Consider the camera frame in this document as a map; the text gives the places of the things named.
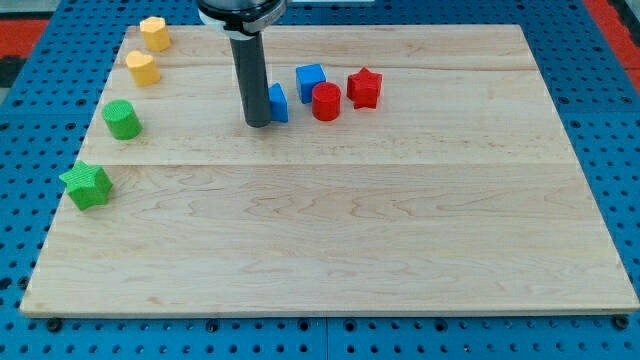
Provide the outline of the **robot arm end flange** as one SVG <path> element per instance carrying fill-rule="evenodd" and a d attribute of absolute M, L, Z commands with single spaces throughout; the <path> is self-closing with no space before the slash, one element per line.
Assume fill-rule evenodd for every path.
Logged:
<path fill-rule="evenodd" d="M 285 13 L 288 0 L 197 0 L 204 25 L 233 40 L 248 40 Z"/>

